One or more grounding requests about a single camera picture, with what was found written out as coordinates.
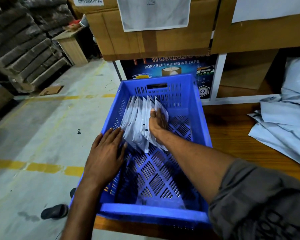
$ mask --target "wooden desk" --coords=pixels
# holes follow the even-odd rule
[[[300,165],[276,150],[249,137],[255,121],[247,116],[260,109],[260,104],[229,104],[204,106],[212,145],[266,168],[281,170],[300,180]],[[218,239],[212,230],[193,231],[170,226],[120,222],[96,217],[94,228],[164,239]]]
[[[74,32],[66,30],[53,38],[53,40],[58,41],[72,65],[82,66],[88,64],[88,60],[76,39],[76,35],[83,29],[84,27],[81,27]]]

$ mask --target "concrete floor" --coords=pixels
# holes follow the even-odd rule
[[[0,240],[56,239],[66,218],[40,214],[69,204],[119,84],[111,62],[72,67],[52,84],[64,85],[59,94],[26,99],[0,121]],[[93,239],[151,238],[95,229]]]

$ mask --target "gray sleeve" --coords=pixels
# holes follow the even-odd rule
[[[86,17],[85,14],[82,16],[82,19],[80,21],[80,25],[82,27],[89,27],[89,23],[88,23],[88,20],[87,20],[87,17]]]
[[[209,206],[209,218],[223,239],[300,239],[300,182],[236,160]]]

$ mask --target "white shelf frame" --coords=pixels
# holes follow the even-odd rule
[[[212,80],[210,98],[201,99],[202,105],[221,105],[221,104],[247,104],[247,103],[258,103],[261,99],[267,97],[278,97],[280,94],[267,94],[267,95],[254,95],[254,96],[237,96],[237,97],[217,97],[220,80],[223,73],[223,68],[225,66],[227,54],[220,54],[216,60],[216,66],[214,69],[214,75]],[[127,77],[124,73],[120,60],[116,60],[115,64],[117,66],[117,71],[119,72],[118,76],[122,80],[127,80]]]

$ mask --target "stack of white packages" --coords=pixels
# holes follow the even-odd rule
[[[165,146],[159,144],[149,130],[149,118],[151,109],[161,109],[167,122],[169,115],[157,97],[155,101],[149,96],[147,98],[133,96],[128,101],[126,110],[121,121],[124,130],[123,139],[138,152],[149,153],[149,143],[161,150],[167,151]]]
[[[281,98],[260,101],[249,114],[257,121],[249,136],[300,163],[300,58],[287,62]]]

